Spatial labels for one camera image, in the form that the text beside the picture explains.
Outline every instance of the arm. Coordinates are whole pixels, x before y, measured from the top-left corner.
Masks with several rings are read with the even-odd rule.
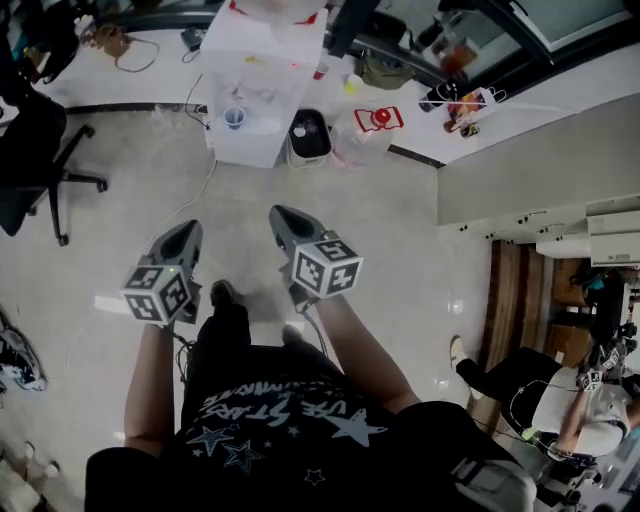
[[[342,296],[316,304],[320,320],[344,373],[389,411],[420,403],[406,377]]]
[[[560,434],[556,441],[556,448],[562,452],[570,452],[576,448],[578,438],[580,437],[580,429],[582,428],[582,419],[587,408],[587,393],[583,390],[576,393],[576,397],[571,402],[569,410],[562,421]]]
[[[155,457],[174,434],[172,328],[145,326],[124,412],[125,446]]]

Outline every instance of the bottle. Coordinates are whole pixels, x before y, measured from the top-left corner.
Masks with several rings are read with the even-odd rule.
[[[382,158],[391,145],[394,130],[403,126],[396,107],[349,110],[333,125],[331,154],[344,167],[366,167]]]

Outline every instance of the desk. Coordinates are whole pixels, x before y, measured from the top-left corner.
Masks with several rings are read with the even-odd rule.
[[[160,45],[155,63],[140,73],[125,73],[117,69],[114,59],[101,50],[80,47],[73,62],[51,84],[38,83],[36,89],[50,96],[67,108],[124,105],[131,110],[141,110],[142,105],[153,103],[184,104],[189,90],[200,75],[200,61],[181,62],[186,48],[180,38],[180,30],[155,30],[136,32],[136,37],[154,41]],[[153,57],[151,45],[133,44],[120,60],[122,66],[131,69],[141,67]],[[480,133],[463,139],[459,133],[445,133],[443,123],[448,119],[446,108],[440,107],[424,113],[417,101],[428,88],[416,81],[409,81],[390,97],[396,101],[405,127],[398,130],[393,141],[401,150],[416,153],[448,164],[505,139],[532,130],[591,108],[640,91],[640,44],[623,48],[577,68],[553,77],[520,94],[518,103],[557,106],[566,111],[502,108],[496,114],[482,120]],[[344,76],[353,69],[353,58],[343,59],[324,55],[329,73],[323,80],[314,81],[303,101],[303,106],[320,110],[331,124],[336,115],[349,103],[344,94]],[[584,89],[585,76],[589,77],[589,90]],[[194,90],[190,103],[205,103],[204,89]],[[17,114],[7,107],[1,123]]]

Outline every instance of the white floor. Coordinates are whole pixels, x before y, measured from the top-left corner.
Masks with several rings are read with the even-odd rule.
[[[98,194],[91,185],[61,187],[70,245],[58,247],[46,201],[15,238],[0,233],[0,304],[50,379],[44,393],[9,385],[0,439],[18,454],[28,439],[41,462],[59,462],[62,476],[47,491],[59,510],[82,509],[87,458],[121,442],[142,330],[130,317],[96,310],[94,298],[118,296],[145,242],[198,194],[213,164],[201,127],[183,114],[75,117],[69,131],[81,122],[97,134],[81,144],[70,167],[104,174],[110,188]],[[254,343],[278,344],[282,324],[298,320],[281,286],[284,255],[267,219],[277,203],[315,215],[364,256],[359,286],[348,298],[418,396],[466,404],[468,390],[450,369],[448,347],[460,334],[472,355],[477,351],[490,246],[434,225],[435,169],[392,154],[359,172],[331,164],[305,171],[218,164],[201,199],[162,231],[191,218],[202,223],[195,279],[205,297],[222,277],[250,296]],[[198,324],[211,313],[206,302]],[[184,325],[177,330],[197,333]],[[317,342],[310,327],[305,335]],[[176,379],[177,401],[181,393]]]

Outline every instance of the black t-shirt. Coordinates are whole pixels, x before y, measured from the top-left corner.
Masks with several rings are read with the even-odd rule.
[[[200,510],[294,496],[312,508],[362,504],[440,478],[452,490],[447,474],[465,455],[462,408],[431,402],[392,415],[338,372],[283,364],[277,352],[260,358],[258,378],[213,393],[189,388],[183,428],[159,459],[130,448],[93,455],[86,509]],[[483,435],[473,431],[471,443]]]

